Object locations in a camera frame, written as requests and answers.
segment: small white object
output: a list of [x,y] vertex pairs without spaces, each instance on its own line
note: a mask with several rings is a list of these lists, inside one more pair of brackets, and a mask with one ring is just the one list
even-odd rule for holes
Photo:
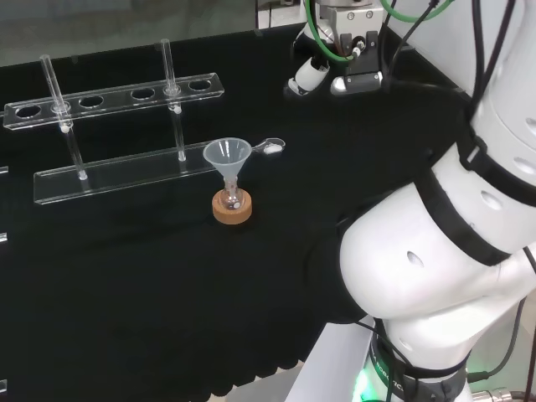
[[270,144],[268,147],[265,147],[263,151],[266,155],[270,155],[271,153],[278,153],[283,151],[283,147],[278,144]]

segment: black cable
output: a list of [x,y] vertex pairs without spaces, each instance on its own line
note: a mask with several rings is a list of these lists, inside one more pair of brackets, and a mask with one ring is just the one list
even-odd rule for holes
[[309,2],[309,9],[311,10],[311,21],[312,21],[312,26],[315,27],[316,30],[318,30],[318,26],[317,26],[317,6],[316,6],[317,2],[315,2],[314,0],[311,0]]
[[259,0],[255,0],[255,29],[259,29]]
[[482,34],[482,10],[480,0],[472,0],[472,25],[475,34],[475,54],[477,68],[475,74],[475,86],[472,91],[471,103],[467,108],[467,118],[472,116],[477,109],[480,99],[484,95],[484,37]]
[[[524,400],[525,399],[525,393],[523,391],[510,391],[510,395],[512,396],[513,400]],[[531,394],[528,397],[528,400],[531,402],[536,402],[536,396],[534,394]]]
[[410,363],[407,357],[405,357],[392,343],[390,340],[388,340],[385,336],[383,336],[376,328],[370,327],[367,324],[363,324],[362,322],[356,322],[360,327],[367,328],[369,331],[374,332],[376,335],[378,335],[382,341],[384,341],[387,346],[389,346],[393,351],[395,351],[400,358],[406,363],[407,366],[413,367],[413,364]]
[[394,78],[391,78],[389,85],[406,87],[406,88],[415,88],[415,89],[420,89],[420,90],[438,90],[441,92],[458,95],[458,96],[464,93],[464,90],[458,87],[451,88],[451,87],[443,86],[443,85],[426,84],[424,82],[418,82],[418,81],[397,80]]
[[506,38],[506,32],[508,31],[508,25],[510,25],[510,19],[512,19],[513,8],[515,5],[516,0],[508,0],[506,8],[504,9],[504,15],[502,16],[501,27],[499,28],[499,33],[497,34],[497,40],[495,41],[492,55],[487,63],[486,73],[484,73],[483,92],[486,91],[487,84],[489,84],[489,80],[492,78],[493,70],[495,69],[501,49],[503,48],[504,39]]
[[536,260],[534,260],[533,253],[530,252],[528,247],[523,247],[523,251],[525,252],[528,262],[530,262],[530,265],[533,267],[534,273],[536,274]]
[[[394,8],[396,5],[397,0],[393,0],[391,3],[391,8]],[[385,58],[385,43],[387,42],[387,30],[388,30],[388,24],[389,20],[391,19],[391,14],[387,13],[387,17],[385,18],[384,23],[382,24],[382,28],[380,29],[380,43],[379,43],[379,54],[382,62],[382,74],[384,77],[387,77],[388,73],[388,66],[387,66],[387,59]]]
[[439,0],[431,0],[430,5],[426,9],[426,11],[423,12],[423,14],[419,17],[417,21],[415,21],[415,23],[407,32],[407,34],[402,38],[402,41],[399,43],[399,47],[394,52],[394,56],[391,61],[391,64],[389,65],[389,71],[387,74],[389,80],[390,80],[390,77],[393,75],[394,66],[396,65],[396,62],[400,56],[400,52],[402,51],[402,48],[404,47],[405,43],[408,41],[408,39],[413,34],[413,32],[419,27],[420,23],[422,23],[425,20],[425,18],[428,17],[428,14],[430,14],[431,11],[437,6],[438,2]]
[[476,373],[468,373],[467,374],[467,382],[469,384],[476,383],[477,381],[483,381],[484,379],[489,379],[493,375],[497,374],[499,371],[504,369],[504,366],[506,366],[506,363],[508,363],[508,360],[512,356],[513,348],[516,346],[516,339],[518,338],[518,332],[519,332],[519,324],[521,322],[521,314],[523,313],[523,306],[525,305],[525,301],[527,298],[525,297],[522,299],[522,301],[519,302],[518,305],[518,311],[516,312],[516,318],[513,322],[513,330],[512,330],[512,337],[510,338],[510,344],[508,345],[508,350],[506,354],[504,355],[504,358],[502,358],[501,363],[494,368],[492,371],[479,371]]
[[530,391],[533,388],[534,362],[536,362],[536,328],[534,329],[533,348],[530,352],[530,362],[528,363],[527,388],[525,389],[525,395],[523,398],[524,402],[528,402],[530,400]]
[[393,396],[393,383],[394,383],[394,358],[391,359],[387,366],[387,378],[389,383],[387,384],[387,395],[385,396],[385,402],[391,402]]

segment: green cable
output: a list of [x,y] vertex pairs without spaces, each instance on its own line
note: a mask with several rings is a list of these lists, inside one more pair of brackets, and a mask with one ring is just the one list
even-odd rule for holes
[[[410,17],[409,15],[405,15],[402,13],[399,13],[394,8],[392,8],[389,5],[388,0],[379,0],[382,3],[382,6],[384,6],[385,11],[391,15],[391,17],[398,19],[399,21],[402,21],[404,23],[415,23],[419,19],[419,17]],[[454,0],[445,0],[443,4],[441,4],[436,10],[432,11],[430,14],[428,14],[428,17],[425,18],[425,21],[428,21],[429,19],[433,19],[433,17],[437,17],[439,14],[443,13],[447,7],[451,5],[451,3],[454,2]]]
[[307,14],[307,23],[309,24],[309,28],[311,29],[312,37],[317,42],[320,50],[327,56],[328,59],[336,61],[338,63],[340,62],[347,63],[349,60],[352,60],[353,56],[348,56],[348,57],[337,56],[330,49],[328,49],[327,46],[322,42],[322,40],[320,39],[320,36],[318,36],[317,28],[312,23],[310,2],[311,0],[305,0],[305,11]]

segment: table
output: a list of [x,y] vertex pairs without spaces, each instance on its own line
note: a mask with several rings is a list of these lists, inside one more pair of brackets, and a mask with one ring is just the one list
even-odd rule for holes
[[[282,86],[300,60],[301,27],[172,44],[176,76],[217,72],[221,99],[185,105],[186,143],[286,141],[277,160],[251,159],[243,226],[217,224],[217,173],[33,204],[33,173],[70,164],[57,127],[0,131],[0,377],[25,401],[205,401],[305,359],[333,315],[334,225],[365,199],[411,180],[454,141],[461,98],[393,90],[302,101]],[[54,62],[64,93],[163,78],[154,47]],[[415,54],[399,73],[442,80]],[[0,101],[47,95],[38,63],[0,69]],[[86,162],[173,146],[165,108],[76,123]],[[317,282],[303,259],[318,239]]]

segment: vertical glass tube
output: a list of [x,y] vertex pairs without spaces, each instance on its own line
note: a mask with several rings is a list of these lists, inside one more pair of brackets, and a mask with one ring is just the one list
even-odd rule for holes
[[56,79],[56,74],[54,72],[54,68],[52,67],[52,62],[50,61],[50,56],[44,54],[40,57],[40,59],[41,65],[43,66],[44,76],[47,80],[47,84],[49,84],[50,94],[54,99],[55,109],[53,111],[58,114],[59,129],[64,133],[65,140],[67,141],[67,147],[69,147],[70,156],[75,164],[79,179],[86,180],[87,173],[85,172],[84,162],[82,161],[80,149],[76,143],[75,132],[73,131],[74,123],[69,118],[69,110],[67,104],[64,102],[63,96],[61,95],[58,80]]
[[176,95],[179,92],[177,84],[175,84],[175,71],[173,71],[173,57],[171,56],[171,46],[168,39],[162,39],[162,57],[164,62],[164,70],[166,71],[167,95]]
[[69,147],[70,156],[73,158],[73,163],[75,164],[76,172],[78,173],[78,178],[80,180],[86,180],[87,173],[85,172],[84,162],[82,161],[82,156],[80,155],[80,149],[78,149],[78,143],[76,142],[72,122],[71,125],[60,123],[59,128],[61,129],[61,132],[64,133],[65,140],[67,141],[67,147]]
[[59,89],[58,80],[56,79],[56,74],[54,68],[52,67],[52,62],[50,61],[50,56],[43,54],[41,57],[41,65],[43,66],[44,76],[47,79],[47,84],[49,84],[50,94],[54,103],[56,105],[56,113],[64,114],[67,112],[67,105],[64,102],[64,98],[61,95],[61,90]]
[[[173,57],[171,56],[171,46],[168,39],[162,39],[162,58],[164,62],[164,71],[166,71],[166,89],[164,92],[168,96],[176,95],[180,92],[177,84],[175,84],[175,71],[173,70]],[[184,153],[184,136],[183,126],[181,125],[181,113],[183,110],[177,102],[170,102],[168,104],[171,111],[171,120],[173,122],[173,134],[175,135],[175,143],[177,144],[178,160],[180,162],[186,161],[186,154]]]
[[171,120],[173,122],[175,143],[177,144],[178,160],[180,162],[184,162],[186,161],[186,154],[184,153],[183,125],[181,124],[181,113],[183,111],[179,105],[170,105],[169,110],[171,113]]
[[238,188],[238,178],[224,178],[225,190],[229,194],[230,198],[236,198],[236,189]]

